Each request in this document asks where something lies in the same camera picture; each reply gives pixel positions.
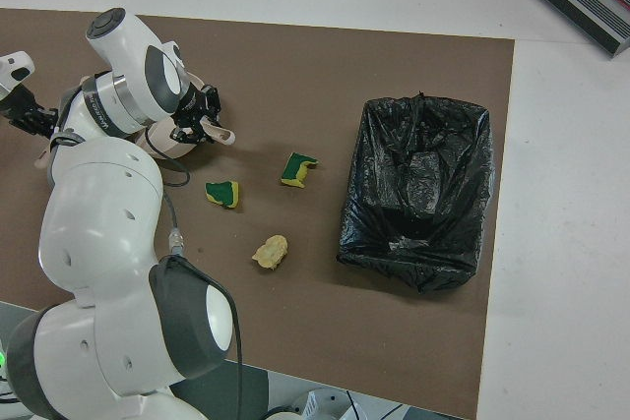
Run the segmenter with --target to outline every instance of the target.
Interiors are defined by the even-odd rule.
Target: black trash bag
[[[339,262],[420,293],[477,270],[494,163],[488,111],[450,98],[369,100],[342,212]]]

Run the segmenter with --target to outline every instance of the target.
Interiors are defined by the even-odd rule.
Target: brown table surface
[[[27,51],[26,82],[46,107],[82,76],[106,69],[84,40],[94,14],[0,10],[0,54]],[[219,88],[231,148],[197,147],[189,186],[169,191],[191,262],[229,288],[245,362],[452,415],[474,418],[485,330],[514,43],[367,30],[145,18],[175,39],[189,71]],[[420,296],[395,279],[338,264],[340,210],[363,103],[382,96],[449,96],[490,110],[496,190],[479,273]],[[32,308],[67,300],[37,264],[49,196],[32,162],[46,146],[0,121],[0,300]],[[292,151],[315,156],[305,189],[282,186]],[[166,170],[167,179],[179,176]],[[236,210],[207,202],[205,182],[236,180]],[[168,219],[156,233],[166,252]],[[276,271],[250,259],[283,234]]]

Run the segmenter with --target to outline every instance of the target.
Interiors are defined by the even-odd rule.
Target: green and yellow sponge
[[[304,187],[304,178],[308,172],[309,165],[317,164],[317,159],[314,157],[305,156],[304,154],[298,154],[292,152],[288,157],[288,162],[284,167],[284,172],[280,178],[280,182],[287,186]]]
[[[238,183],[236,181],[207,182],[206,197],[219,206],[234,209],[238,204]]]

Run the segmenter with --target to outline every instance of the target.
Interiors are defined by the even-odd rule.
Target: black cable
[[[164,186],[167,187],[184,187],[186,184],[188,184],[190,182],[190,171],[188,170],[188,168],[186,166],[184,166],[181,162],[179,162],[177,159],[173,159],[172,157],[164,154],[162,151],[158,150],[153,143],[151,143],[151,140],[149,140],[149,129],[145,128],[145,140],[147,140],[147,145],[149,145],[149,147],[151,147],[151,149],[153,151],[155,151],[157,154],[159,154],[161,157],[163,157],[164,159],[167,159],[168,162],[171,162],[173,165],[175,165],[176,167],[179,168],[178,172],[183,172],[184,174],[186,174],[186,179],[183,182],[164,182]]]
[[[212,279],[209,275],[195,268],[186,258],[177,255],[169,257],[170,262],[177,263],[184,268],[190,270],[199,278],[206,281],[209,285],[218,290],[227,300],[229,310],[232,313],[232,322],[234,324],[234,337],[236,338],[236,382],[237,382],[237,400],[236,400],[236,420],[241,418],[241,410],[243,405],[243,353],[240,339],[240,324],[238,323],[238,312],[236,311],[236,303],[231,294],[219,282]]]
[[[401,408],[403,405],[401,403],[398,404],[398,406],[394,407],[392,410],[390,410],[389,412],[387,412],[385,415],[383,415],[381,417],[381,420],[385,420],[387,417],[389,417],[391,414],[393,414],[396,410],[398,410],[399,408]]]
[[[356,405],[354,405],[354,400],[352,400],[352,396],[350,395],[350,391],[346,390],[346,394],[347,394],[347,398],[350,399],[350,405],[352,405],[352,410],[354,410],[354,416],[356,417],[356,420],[360,420],[358,418],[358,412],[356,411]]]
[[[170,199],[170,196],[166,193],[166,191],[162,193],[162,197],[164,198],[164,201],[166,202],[166,206],[168,207],[168,210],[170,211],[170,220],[172,221],[173,228],[179,228],[177,226],[177,213],[175,212],[175,206],[173,205],[173,201]]]

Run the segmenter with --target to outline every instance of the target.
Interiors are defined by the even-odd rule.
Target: yellow crumpled object
[[[288,242],[282,235],[274,235],[268,238],[263,246],[261,246],[252,260],[258,262],[261,268],[274,270],[280,264],[280,261],[288,253]]]

